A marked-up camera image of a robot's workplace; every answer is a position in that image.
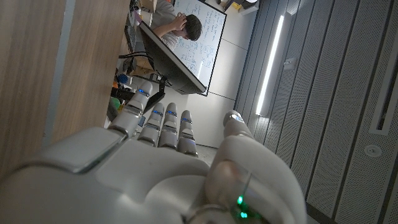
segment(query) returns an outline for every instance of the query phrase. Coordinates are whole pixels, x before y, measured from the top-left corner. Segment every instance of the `white shirt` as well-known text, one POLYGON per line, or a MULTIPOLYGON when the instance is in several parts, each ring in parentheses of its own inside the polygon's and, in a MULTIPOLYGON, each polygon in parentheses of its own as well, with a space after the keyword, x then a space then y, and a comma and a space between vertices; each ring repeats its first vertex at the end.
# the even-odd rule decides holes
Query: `white shirt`
MULTIPOLYGON (((174 7, 171 3, 165 0, 158 0, 156 4, 155 13, 152 15, 151 29, 158 28, 163 25, 170 24, 175 19, 174 7)), ((178 38, 172 31, 166 33, 160 39, 163 43, 169 47, 170 50, 174 50, 177 45, 178 38)))

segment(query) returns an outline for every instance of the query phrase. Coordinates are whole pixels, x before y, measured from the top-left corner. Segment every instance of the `wood grain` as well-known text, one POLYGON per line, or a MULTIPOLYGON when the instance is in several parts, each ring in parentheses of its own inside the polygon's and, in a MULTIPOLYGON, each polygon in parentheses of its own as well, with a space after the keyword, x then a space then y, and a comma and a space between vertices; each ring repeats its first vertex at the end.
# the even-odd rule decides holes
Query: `wood grain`
MULTIPOLYGON (((66 0, 0 0, 0 178, 42 147, 66 0)), ((102 126, 128 0, 76 0, 53 140, 102 126)))
POLYGON ((53 142, 104 125, 128 7, 128 0, 76 1, 53 142))
POLYGON ((0 0, 0 178, 41 147, 65 0, 0 0))

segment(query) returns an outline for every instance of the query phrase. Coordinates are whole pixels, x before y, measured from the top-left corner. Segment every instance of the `man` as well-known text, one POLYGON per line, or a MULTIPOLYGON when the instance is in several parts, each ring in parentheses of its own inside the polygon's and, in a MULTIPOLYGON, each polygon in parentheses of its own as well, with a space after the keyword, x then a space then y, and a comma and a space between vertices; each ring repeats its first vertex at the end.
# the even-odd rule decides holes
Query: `man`
POLYGON ((175 49, 179 37, 196 41, 201 35, 201 23, 194 15, 175 15, 174 7, 166 0, 158 0, 152 15, 151 27, 171 50, 175 49))

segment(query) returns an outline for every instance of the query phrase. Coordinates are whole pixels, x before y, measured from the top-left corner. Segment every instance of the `robotic hand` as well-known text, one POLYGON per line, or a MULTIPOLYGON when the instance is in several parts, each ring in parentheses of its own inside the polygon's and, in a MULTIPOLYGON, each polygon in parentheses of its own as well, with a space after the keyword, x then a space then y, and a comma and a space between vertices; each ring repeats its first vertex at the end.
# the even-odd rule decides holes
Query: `robotic hand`
POLYGON ((69 136, 1 180, 0 222, 307 222, 292 171, 253 139, 236 111, 224 118, 224 141, 211 167, 196 158, 189 111, 177 140, 173 103, 166 113, 155 105, 134 140, 151 91, 144 83, 109 129, 69 136))

